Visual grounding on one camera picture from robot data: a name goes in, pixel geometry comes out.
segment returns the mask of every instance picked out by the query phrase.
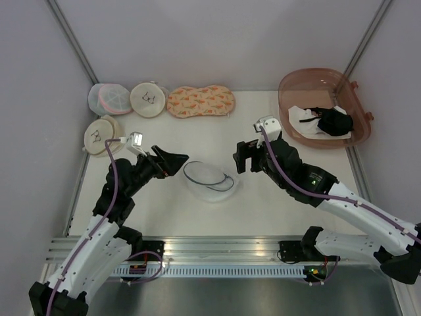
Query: white table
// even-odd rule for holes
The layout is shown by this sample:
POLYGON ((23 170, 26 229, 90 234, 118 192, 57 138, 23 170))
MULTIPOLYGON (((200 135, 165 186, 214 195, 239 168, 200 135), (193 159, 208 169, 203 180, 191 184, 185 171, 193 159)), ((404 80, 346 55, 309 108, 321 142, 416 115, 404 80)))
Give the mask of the white table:
MULTIPOLYGON (((172 153, 186 153, 235 172, 232 154, 236 143, 257 138, 252 127, 260 117, 277 115, 277 92, 235 92, 237 106, 230 117, 176 119, 164 112, 156 118, 136 113, 116 117, 126 131, 143 133, 144 149, 152 145, 172 153)), ((345 149, 321 150, 305 147, 284 133, 284 140, 296 147, 306 163, 336 175, 357 191, 345 149)), ((115 158, 136 161, 123 149, 115 158)), ((101 194, 110 161, 90 157, 82 190, 70 229, 81 235, 101 194)), ((135 196, 135 208, 125 222, 145 236, 273 236, 303 235, 309 226, 322 226, 346 234, 361 232, 341 219, 303 205, 289 197, 263 172, 239 175, 237 192, 220 203, 198 200, 188 190, 182 172, 165 180, 152 179, 135 196)))

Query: white cloth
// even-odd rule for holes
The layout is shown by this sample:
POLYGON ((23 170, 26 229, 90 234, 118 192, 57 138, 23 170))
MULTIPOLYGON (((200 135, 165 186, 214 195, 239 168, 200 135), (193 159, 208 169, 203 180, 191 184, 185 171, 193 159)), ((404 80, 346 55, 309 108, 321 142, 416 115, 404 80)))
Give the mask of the white cloth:
MULTIPOLYGON (((341 107, 337 106, 334 107, 334 109, 343 114, 347 114, 347 112, 341 107)), ((316 117, 311 113, 311 110, 303 110, 297 106, 294 106, 288 110, 288 114, 289 123, 291 123, 292 127, 294 127, 294 129, 302 136, 310 140, 346 140, 347 138, 351 138, 351 132, 348 132, 342 136, 331 136, 328 133, 323 132, 321 129, 319 129, 319 127, 317 127, 319 120, 300 122, 300 120, 307 120, 316 117)))

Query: gray wall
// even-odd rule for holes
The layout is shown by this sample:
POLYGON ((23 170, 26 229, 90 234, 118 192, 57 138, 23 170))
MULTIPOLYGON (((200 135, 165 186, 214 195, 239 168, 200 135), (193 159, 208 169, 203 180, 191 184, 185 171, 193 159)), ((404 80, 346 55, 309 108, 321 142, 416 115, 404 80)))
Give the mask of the gray wall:
POLYGON ((64 228, 90 84, 43 0, 2 1, 0 43, 0 315, 22 316, 64 228))
MULTIPOLYGON (((421 1, 395 1, 353 79, 374 121, 359 146, 374 201, 421 223, 421 1)), ((421 280, 416 289, 421 299, 421 280)))
POLYGON ((345 70, 381 0, 58 0, 102 81, 277 90, 345 70))

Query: metal frame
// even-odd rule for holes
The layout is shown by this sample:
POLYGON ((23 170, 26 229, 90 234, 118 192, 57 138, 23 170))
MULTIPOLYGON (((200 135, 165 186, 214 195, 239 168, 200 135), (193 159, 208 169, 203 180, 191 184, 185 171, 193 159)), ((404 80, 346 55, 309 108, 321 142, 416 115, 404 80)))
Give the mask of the metal frame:
MULTIPOLYGON (((72 31, 64 13, 56 0, 45 0, 54 17, 56 18, 65 38, 68 40, 72 50, 75 52, 86 75, 91 83, 99 83, 98 78, 92 69, 82 47, 80 46, 74 32, 72 31)), ((370 25, 365 31, 357 49, 355 50, 344 74, 347 77, 353 73, 356 65, 360 61, 375 31, 380 26, 394 0, 383 0, 370 25)), ((357 183, 359 194, 368 201, 371 201, 371 192, 365 177, 365 172, 359 158, 358 150, 355 147, 347 148, 348 158, 357 183)), ((72 202, 68 210, 68 224, 63 236, 68 235, 74 210, 78 202, 78 196, 84 179, 88 154, 84 155, 82 167, 79 171, 78 182, 72 194, 72 202)), ((273 236, 273 237, 156 237, 146 238, 149 240, 164 240, 166 242, 166 254, 169 262, 177 264, 191 264, 192 259, 199 259, 201 263, 209 265, 216 263, 223 264, 252 264, 252 265, 273 265, 276 258, 279 240, 296 240, 300 236, 273 236)), ((43 272, 43 279, 46 279, 55 269, 55 263, 62 262, 73 248, 78 236, 67 238, 54 238, 47 258, 47 267, 43 272)), ((358 263, 341 262, 355 265, 358 263)), ((392 282, 398 302, 404 316, 421 315, 414 290, 406 284, 392 282)))

